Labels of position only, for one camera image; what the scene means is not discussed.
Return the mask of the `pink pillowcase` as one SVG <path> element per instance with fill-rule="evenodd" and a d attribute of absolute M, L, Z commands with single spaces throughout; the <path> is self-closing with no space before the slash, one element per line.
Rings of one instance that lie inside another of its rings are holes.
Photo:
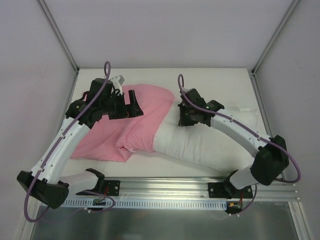
<path fill-rule="evenodd" d="M 79 142 L 71 158 L 126 162 L 136 150 L 154 151 L 155 135 L 174 103 L 174 94 L 166 88 L 143 83 L 125 85 L 122 89 L 125 93 L 135 91 L 143 115 L 113 120 L 103 116 Z"/>

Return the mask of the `white pillow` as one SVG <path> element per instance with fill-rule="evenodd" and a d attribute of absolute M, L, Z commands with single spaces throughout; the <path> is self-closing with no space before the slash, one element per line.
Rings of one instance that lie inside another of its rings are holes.
<path fill-rule="evenodd" d="M 226 134 L 205 124 L 179 126 L 174 101 L 153 138 L 153 150 L 178 160 L 230 173 L 252 165 L 254 158 Z"/>

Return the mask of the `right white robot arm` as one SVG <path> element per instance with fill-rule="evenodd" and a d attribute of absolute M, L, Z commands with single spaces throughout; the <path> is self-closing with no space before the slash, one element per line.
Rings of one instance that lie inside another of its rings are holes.
<path fill-rule="evenodd" d="M 194 88 L 182 90 L 180 97 L 180 126 L 201 123 L 212 127 L 237 142 L 254 158 L 250 166 L 234 170 L 213 190 L 219 197 L 234 198 L 243 188 L 257 183 L 269 186 L 289 166 L 286 142 L 281 136 L 260 136 L 221 103 L 215 100 L 205 102 Z"/>

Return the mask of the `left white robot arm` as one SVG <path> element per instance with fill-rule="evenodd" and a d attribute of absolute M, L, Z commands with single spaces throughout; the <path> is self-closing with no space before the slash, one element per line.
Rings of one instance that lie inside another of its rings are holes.
<path fill-rule="evenodd" d="M 88 191 L 99 195 L 105 188 L 105 176 L 92 168 L 83 173 L 62 176 L 67 161 L 80 141 L 103 116 L 111 120 L 143 116 L 135 91 L 128 91 L 125 103 L 122 75 L 110 80 L 96 78 L 80 99 L 72 102 L 52 144 L 30 171 L 21 171 L 17 181 L 33 197 L 52 209 L 60 207 L 69 195 Z"/>

